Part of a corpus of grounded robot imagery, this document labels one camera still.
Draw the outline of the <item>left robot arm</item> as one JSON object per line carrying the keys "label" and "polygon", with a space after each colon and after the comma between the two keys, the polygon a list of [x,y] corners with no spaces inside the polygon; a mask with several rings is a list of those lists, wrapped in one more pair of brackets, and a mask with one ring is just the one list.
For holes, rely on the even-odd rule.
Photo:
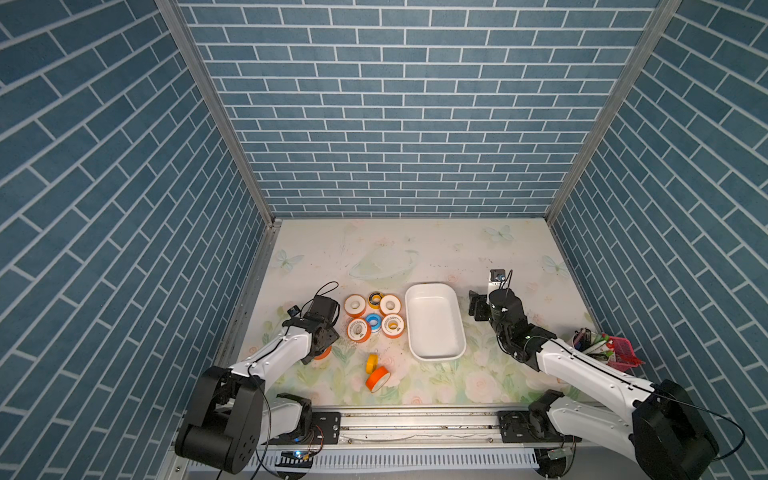
{"label": "left robot arm", "polygon": [[276,439],[304,443],[314,430],[312,402],[267,391],[293,365],[322,357],[340,335],[338,301],[315,295],[293,306],[281,334],[245,360],[212,366],[197,380],[174,442],[175,454],[221,472],[237,474],[260,446]]}

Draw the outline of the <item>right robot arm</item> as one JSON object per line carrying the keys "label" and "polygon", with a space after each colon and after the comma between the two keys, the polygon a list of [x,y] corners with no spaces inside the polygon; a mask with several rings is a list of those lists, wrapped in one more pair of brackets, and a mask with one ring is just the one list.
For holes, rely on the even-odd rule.
{"label": "right robot arm", "polygon": [[469,315],[486,321],[500,349],[530,369],[554,376],[597,401],[589,406],[549,390],[529,407],[539,438],[579,437],[633,460],[651,479],[698,479],[719,458],[719,445],[677,383],[653,383],[618,371],[529,322],[508,273],[490,273],[488,291],[469,293]]}

